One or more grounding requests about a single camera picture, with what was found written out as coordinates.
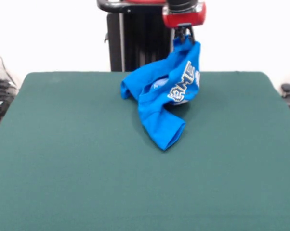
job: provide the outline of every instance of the white wall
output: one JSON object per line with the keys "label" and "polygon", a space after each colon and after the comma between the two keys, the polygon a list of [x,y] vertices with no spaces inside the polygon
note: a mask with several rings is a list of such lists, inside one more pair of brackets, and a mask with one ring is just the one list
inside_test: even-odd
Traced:
{"label": "white wall", "polygon": [[[290,0],[208,0],[203,71],[263,71],[290,82]],[[95,0],[0,0],[0,54],[21,82],[33,71],[109,71],[106,13]]]}

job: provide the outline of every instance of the green table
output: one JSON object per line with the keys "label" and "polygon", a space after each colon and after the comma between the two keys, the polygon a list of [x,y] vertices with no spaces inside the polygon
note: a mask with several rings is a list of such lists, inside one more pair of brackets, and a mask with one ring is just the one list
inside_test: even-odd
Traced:
{"label": "green table", "polygon": [[262,73],[202,73],[162,152],[125,73],[33,73],[0,126],[0,231],[290,231],[290,110]]}

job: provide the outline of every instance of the black metal frame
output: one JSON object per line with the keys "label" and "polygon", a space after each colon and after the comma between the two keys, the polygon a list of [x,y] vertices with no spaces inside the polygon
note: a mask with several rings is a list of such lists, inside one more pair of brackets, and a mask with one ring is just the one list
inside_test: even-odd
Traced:
{"label": "black metal frame", "polygon": [[110,13],[162,13],[163,4],[136,4],[125,1],[97,0],[98,7]]}
{"label": "black metal frame", "polygon": [[163,4],[107,0],[97,0],[97,4],[101,10],[109,12],[107,27],[111,71],[133,71],[168,56],[171,29],[163,22]]}

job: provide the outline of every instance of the black knob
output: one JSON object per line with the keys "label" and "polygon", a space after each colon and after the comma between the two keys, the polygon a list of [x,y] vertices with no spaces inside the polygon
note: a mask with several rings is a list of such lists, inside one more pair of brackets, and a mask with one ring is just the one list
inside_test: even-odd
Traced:
{"label": "black knob", "polygon": [[281,88],[285,93],[290,93],[290,84],[289,83],[282,84]]}

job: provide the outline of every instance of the blue t-shirt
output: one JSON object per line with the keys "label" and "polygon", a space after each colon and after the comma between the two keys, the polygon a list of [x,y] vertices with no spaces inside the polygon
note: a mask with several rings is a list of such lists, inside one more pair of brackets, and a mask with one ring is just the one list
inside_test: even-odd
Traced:
{"label": "blue t-shirt", "polygon": [[200,43],[175,38],[174,51],[159,60],[133,71],[121,82],[123,99],[138,101],[141,122],[157,146],[166,150],[180,137],[185,122],[164,108],[195,98],[199,91]]}

